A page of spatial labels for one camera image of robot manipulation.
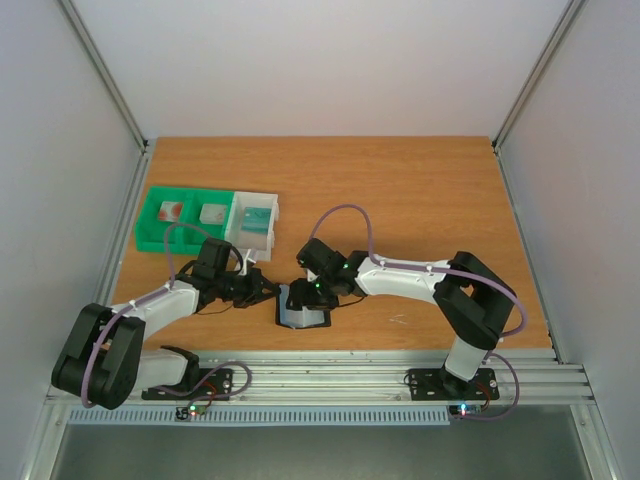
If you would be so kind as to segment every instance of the wire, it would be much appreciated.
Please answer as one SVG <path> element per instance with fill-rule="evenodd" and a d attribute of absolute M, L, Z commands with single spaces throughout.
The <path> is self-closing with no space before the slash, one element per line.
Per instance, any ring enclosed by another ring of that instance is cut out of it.
<path fill-rule="evenodd" d="M 227 312 L 229 310 L 231 310 L 233 308 L 233 304 L 229 305 L 227 308 L 225 308 L 224 310 L 219 310 L 217 312 L 209 312 L 209 313 L 202 313 L 202 312 L 198 312 L 196 313 L 196 315 L 202 315 L 202 316 L 207 316 L 207 315 L 220 315 L 221 313 Z"/>
<path fill-rule="evenodd" d="M 524 328 L 527 326 L 527 323 L 529 321 L 529 316 L 527 314 L 527 311 L 524 307 L 524 305 L 522 304 L 522 302 L 520 300 L 518 300 L 518 298 L 513 294 L 513 292 L 511 292 L 508 288 L 504 287 L 503 285 L 500 285 L 499 283 L 491 280 L 490 278 L 486 278 L 483 277 L 481 275 L 476 275 L 475 273 L 469 273 L 469 272 L 462 272 L 460 270 L 454 270 L 452 268 L 442 268 L 442 267 L 434 267 L 431 265 L 428 266 L 423 266 L 423 265 L 413 265 L 413 264 L 407 264 L 407 263 L 392 263 L 392 262 L 387 262 L 385 260 L 379 260 L 375 253 L 373 252 L 373 226 L 371 225 L 371 219 L 369 218 L 369 215 L 367 214 L 366 210 L 364 208 L 362 208 L 360 205 L 355 205 L 353 203 L 343 203 L 342 205 L 337 205 L 333 208 L 330 208 L 329 210 L 327 210 L 324 215 L 322 215 L 318 221 L 316 222 L 316 224 L 314 225 L 313 229 L 311 230 L 311 235 L 309 236 L 309 239 L 312 239 L 315 237 L 318 229 L 320 228 L 320 225 L 322 225 L 322 222 L 325 221 L 325 219 L 331 215 L 333 212 L 337 211 L 337 210 L 341 210 L 343 208 L 353 208 L 357 211 L 359 211 L 362 216 L 364 217 L 364 220 L 367 224 L 367 250 L 369 253 L 369 259 L 371 260 L 371 262 L 373 262 L 375 265 L 378 265 L 380 267 L 389 267 L 389 268 L 399 268 L 402 270 L 410 270 L 410 271 L 414 271 L 414 272 L 433 272 L 433 273 L 443 273 L 445 275 L 454 275 L 457 277 L 463 277 L 463 278 L 467 278 L 469 280 L 474 280 L 477 282 L 481 282 L 484 283 L 485 285 L 488 285 L 489 287 L 498 290 L 500 293 L 502 293 L 504 296 L 506 296 L 509 300 L 511 300 L 513 302 L 513 304 L 516 306 L 516 308 L 520 311 L 520 316 L 521 316 L 521 321 L 520 321 L 520 325 L 518 325 L 516 328 L 514 328 L 513 330 L 509 330 L 508 332 L 504 332 L 501 336 L 502 337 L 509 337 L 511 335 L 515 335 L 516 333 L 521 332 L 522 330 L 524 330 Z"/>
<path fill-rule="evenodd" d="M 338 305 L 336 308 L 350 307 L 351 305 L 355 305 L 356 303 L 360 303 L 364 299 L 365 299 L 365 297 L 361 297 L 358 300 L 355 300 L 353 302 L 343 303 L 342 305 Z"/>
<path fill-rule="evenodd" d="M 218 390 L 216 389 L 216 387 L 214 387 L 213 385 L 211 385 L 209 382 L 204 382 L 203 385 L 209 387 L 211 389 L 211 393 L 209 395 L 203 395 L 200 397 L 196 397 L 196 398 L 192 398 L 189 403 L 187 404 L 187 410 L 189 410 L 189 413 L 191 413 L 192 415 L 195 415 L 195 412 L 192 413 L 191 407 L 196 403 L 199 402 L 201 400 L 207 400 L 209 399 L 209 402 L 205 405 L 204 410 L 202 411 L 202 413 L 200 415 L 204 415 L 205 413 L 207 413 L 207 410 L 209 410 L 209 407 L 211 406 L 211 404 L 213 403 L 213 400 L 216 396 L 216 393 L 218 393 Z"/>
<path fill-rule="evenodd" d="M 480 411 L 484 412 L 487 408 L 489 408 L 489 405 L 491 404 L 491 394 L 489 393 L 487 387 L 482 385 L 480 382 L 476 382 L 476 387 L 478 388 L 478 390 L 484 393 L 485 396 L 484 405 L 482 405 L 482 408 L 480 409 Z"/>
<path fill-rule="evenodd" d="M 227 399 L 227 398 L 231 398 L 231 397 L 235 397 L 236 395 L 240 395 L 241 393 L 243 393 L 244 391 L 246 391 L 249 386 L 251 385 L 251 382 L 253 381 L 253 372 L 251 372 L 251 369 L 249 368 L 249 366 L 244 363 L 241 362 L 239 360 L 230 360 L 228 362 L 223 362 L 217 366 L 215 366 L 214 368 L 212 368 L 211 370 L 209 370 L 206 375 L 204 377 L 202 377 L 198 383 L 196 383 L 196 386 L 193 387 L 191 390 L 189 390 L 188 392 L 181 392 L 179 390 L 173 390 L 169 387 L 165 387 L 165 386 L 158 386 L 155 387 L 157 390 L 162 390 L 163 392 L 169 393 L 171 395 L 175 395 L 176 397 L 188 397 L 189 395 L 191 395 L 193 392 L 195 392 L 196 390 L 198 390 L 198 388 L 200 388 L 200 386 L 202 384 L 204 384 L 204 382 L 207 381 L 207 379 L 215 374 L 216 372 L 218 372 L 221 368 L 225 368 L 225 367 L 240 367 L 242 368 L 246 374 L 247 374 L 247 381 L 244 383 L 244 385 L 242 387 L 240 387 L 238 390 L 234 390 L 233 392 L 229 392 L 229 393 L 218 393 L 216 394 L 215 398 L 217 400 L 222 400 L 222 399 Z"/>
<path fill-rule="evenodd" d="M 509 363 L 509 361 L 506 358 L 504 358 L 502 355 L 496 352 L 491 352 L 487 356 L 496 357 L 502 360 L 502 362 L 504 362 L 507 368 L 511 371 L 511 375 L 513 375 L 513 383 L 515 384 L 515 388 L 516 388 L 515 395 L 513 396 L 513 403 L 509 405 L 509 407 L 504 412 L 499 413 L 498 415 L 493 415 L 491 417 L 487 417 L 484 415 L 451 415 L 453 418 L 459 418 L 464 420 L 467 420 L 467 419 L 477 420 L 479 422 L 493 422 L 495 420 L 502 420 L 503 418 L 508 417 L 513 413 L 515 408 L 518 406 L 518 402 L 520 401 L 520 380 L 518 380 L 518 375 L 516 374 L 515 368 L 513 368 L 513 365 L 511 365 L 511 363 Z"/>
<path fill-rule="evenodd" d="M 98 336 L 98 339 L 96 340 L 93 346 L 93 350 L 91 350 L 91 353 L 89 354 L 89 359 L 87 360 L 87 367 L 85 368 L 84 373 L 82 375 L 82 384 L 80 386 L 80 400 L 82 400 L 82 405 L 85 408 L 95 407 L 95 403 L 91 403 L 89 401 L 89 381 L 91 380 L 91 372 L 93 371 L 93 367 L 96 363 L 96 359 L 98 358 L 98 354 L 100 353 L 100 350 L 102 349 L 102 345 L 104 345 L 107 339 L 107 335 L 109 335 L 109 332 L 111 331 L 113 326 L 118 322 L 118 320 L 122 318 L 124 314 L 133 310 L 134 306 L 138 307 L 140 305 L 144 305 L 145 303 L 148 303 L 152 300 L 162 297 L 169 291 L 170 290 L 167 287 L 161 287 L 160 289 L 154 292 L 151 292 L 147 295 L 144 295 L 138 298 L 137 300 L 134 300 L 133 302 L 123 307 L 113 317 L 111 317 L 111 320 L 109 320 L 107 324 L 104 326 L 104 328 L 102 329 L 102 332 L 100 332 L 100 335 Z"/>
<path fill-rule="evenodd" d="M 132 300 L 131 302 L 129 302 L 128 305 L 124 306 L 119 312 L 114 314 L 113 317 L 111 317 L 111 319 L 104 326 L 104 328 L 102 329 L 102 332 L 100 332 L 100 335 L 98 336 L 98 339 L 96 340 L 93 346 L 93 349 L 91 350 L 91 353 L 89 354 L 89 359 L 87 360 L 87 366 L 84 370 L 84 373 L 82 374 L 82 384 L 80 385 L 80 400 L 82 401 L 82 405 L 85 408 L 95 407 L 95 403 L 92 403 L 89 401 L 89 382 L 91 380 L 91 373 L 93 372 L 93 367 L 95 366 L 96 359 L 98 358 L 98 354 L 100 353 L 102 346 L 107 340 L 107 336 L 109 335 L 109 332 L 111 332 L 111 329 L 126 313 L 130 312 L 134 308 L 143 306 L 146 303 L 151 302 L 152 300 L 156 300 L 162 297 L 163 295 L 169 293 L 173 289 L 173 286 L 176 281 L 176 270 L 173 264 L 173 256 L 171 255 L 171 250 L 169 249 L 169 233 L 171 233 L 172 230 L 178 227 L 190 228 L 192 230 L 195 230 L 196 232 L 202 233 L 207 238 L 211 237 L 211 235 L 209 235 L 209 232 L 207 232 L 206 230 L 203 230 L 200 227 L 196 227 L 195 225 L 190 225 L 188 223 L 174 223 L 169 227 L 167 227 L 167 229 L 164 232 L 164 252 L 165 252 L 165 255 L 167 256 L 167 262 L 169 264 L 169 286 L 160 287 L 158 290 L 155 290 L 151 293 L 143 295 L 142 297 Z M 233 253 L 236 255 L 236 259 L 238 260 L 238 263 L 240 264 L 240 270 L 242 270 L 243 268 L 242 255 L 240 255 L 240 252 L 238 251 L 237 248 L 233 246 L 231 248 Z"/>

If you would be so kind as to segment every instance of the white wall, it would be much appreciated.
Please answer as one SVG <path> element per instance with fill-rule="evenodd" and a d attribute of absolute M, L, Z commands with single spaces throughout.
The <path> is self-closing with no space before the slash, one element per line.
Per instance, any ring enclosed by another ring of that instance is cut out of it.
<path fill-rule="evenodd" d="M 497 133 L 566 0 L 76 0 L 147 137 Z"/>
<path fill-rule="evenodd" d="M 0 478 L 92 300 L 136 146 L 53 0 L 0 6 Z"/>
<path fill-rule="evenodd" d="M 549 314 L 640 478 L 640 3 L 591 0 L 503 150 Z"/>

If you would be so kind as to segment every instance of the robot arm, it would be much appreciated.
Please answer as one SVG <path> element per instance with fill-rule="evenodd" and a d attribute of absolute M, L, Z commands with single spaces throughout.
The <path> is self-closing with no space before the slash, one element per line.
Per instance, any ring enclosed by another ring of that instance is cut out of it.
<path fill-rule="evenodd" d="M 367 252 L 355 251 L 345 258 L 312 238 L 300 250 L 297 260 L 312 275 L 292 283 L 287 308 L 332 310 L 338 306 L 339 295 L 350 294 L 397 295 L 437 305 L 456 333 L 440 371 L 441 387 L 452 398 L 460 398 L 469 388 L 487 353 L 497 346 L 513 309 L 508 298 L 482 282 L 431 271 L 443 267 L 475 273 L 509 289 L 466 252 L 458 252 L 450 261 L 409 262 L 378 256 L 374 263 Z M 463 290 L 467 287 L 473 289 L 470 295 Z"/>
<path fill-rule="evenodd" d="M 193 388 L 199 380 L 196 355 L 174 347 L 143 352 L 142 344 L 170 323 L 216 299 L 246 308 L 278 295 L 279 287 L 252 264 L 240 271 L 226 271 L 231 248 L 223 240 L 207 239 L 197 260 L 183 267 L 173 283 L 149 294 L 148 301 L 84 307 L 53 369 L 52 385 L 81 395 L 83 376 L 101 331 L 115 314 L 128 308 L 100 346 L 88 384 L 88 400 L 113 409 L 134 390 L 158 385 L 172 385 L 181 391 Z"/>

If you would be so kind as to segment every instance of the green bin compartment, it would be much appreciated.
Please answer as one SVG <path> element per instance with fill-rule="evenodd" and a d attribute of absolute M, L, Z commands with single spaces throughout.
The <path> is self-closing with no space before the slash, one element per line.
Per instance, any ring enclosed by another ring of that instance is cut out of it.
<path fill-rule="evenodd" d="M 224 239 L 229 221 L 234 192 L 195 188 L 158 187 L 149 189 L 140 216 L 136 222 L 136 248 L 141 252 L 163 252 L 164 232 L 171 222 L 158 220 L 162 202 L 182 202 L 180 222 L 189 223 L 209 232 L 212 237 Z M 227 212 L 222 225 L 205 225 L 200 222 L 200 211 L 205 203 L 225 205 Z M 176 228 L 169 234 L 169 250 L 182 255 L 197 255 L 204 242 L 203 234 L 188 228 Z"/>

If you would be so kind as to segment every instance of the orange wooden surface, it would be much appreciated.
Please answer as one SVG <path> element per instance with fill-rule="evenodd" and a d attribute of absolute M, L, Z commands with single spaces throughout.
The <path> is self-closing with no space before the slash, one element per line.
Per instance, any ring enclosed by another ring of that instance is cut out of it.
<path fill-rule="evenodd" d="M 529 310 L 529 327 L 504 346 L 550 346 L 487 138 L 161 138 L 144 196 L 150 185 L 279 194 L 272 261 L 259 266 L 269 279 L 283 283 L 303 276 L 295 256 L 318 217 L 340 203 L 360 204 L 373 222 L 376 253 L 429 261 L 471 251 L 515 289 Z M 318 236 L 346 254 L 366 249 L 365 223 L 356 211 L 335 213 Z M 176 256 L 177 267 L 190 258 Z M 166 281 L 167 272 L 164 255 L 138 252 L 132 235 L 114 301 L 149 292 Z M 205 312 L 222 308 L 216 302 Z M 330 328 L 294 331 L 276 326 L 274 317 L 274 300 L 221 315 L 193 315 L 158 332 L 146 347 L 446 349 L 453 339 L 436 306 L 398 297 L 370 297 L 334 311 Z M 514 313 L 508 328 L 517 322 Z"/>

